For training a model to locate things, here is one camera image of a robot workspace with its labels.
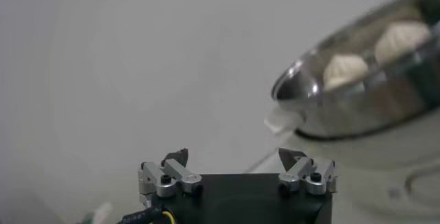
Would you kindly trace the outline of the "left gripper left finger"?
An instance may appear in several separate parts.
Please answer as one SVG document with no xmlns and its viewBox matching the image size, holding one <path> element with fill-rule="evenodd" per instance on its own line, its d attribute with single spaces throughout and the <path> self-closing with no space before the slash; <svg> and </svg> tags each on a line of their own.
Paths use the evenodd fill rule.
<svg viewBox="0 0 440 224">
<path fill-rule="evenodd" d="M 151 208 L 155 198 L 168 199 L 177 194 L 177 189 L 190 196 L 202 194 L 202 176 L 186 168 L 189 157 L 187 148 L 168 153 L 160 164 L 143 161 L 138 166 L 138 190 L 140 203 Z"/>
</svg>

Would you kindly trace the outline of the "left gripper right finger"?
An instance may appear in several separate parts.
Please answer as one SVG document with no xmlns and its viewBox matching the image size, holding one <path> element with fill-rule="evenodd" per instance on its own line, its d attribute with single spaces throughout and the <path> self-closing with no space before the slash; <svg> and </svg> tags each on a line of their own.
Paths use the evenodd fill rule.
<svg viewBox="0 0 440 224">
<path fill-rule="evenodd" d="M 286 148 L 279 148 L 278 155 L 285 169 L 278 175 L 278 191 L 283 197 L 302 189 L 315 196 L 336 192 L 334 160 L 310 158 L 301 151 Z"/>
</svg>

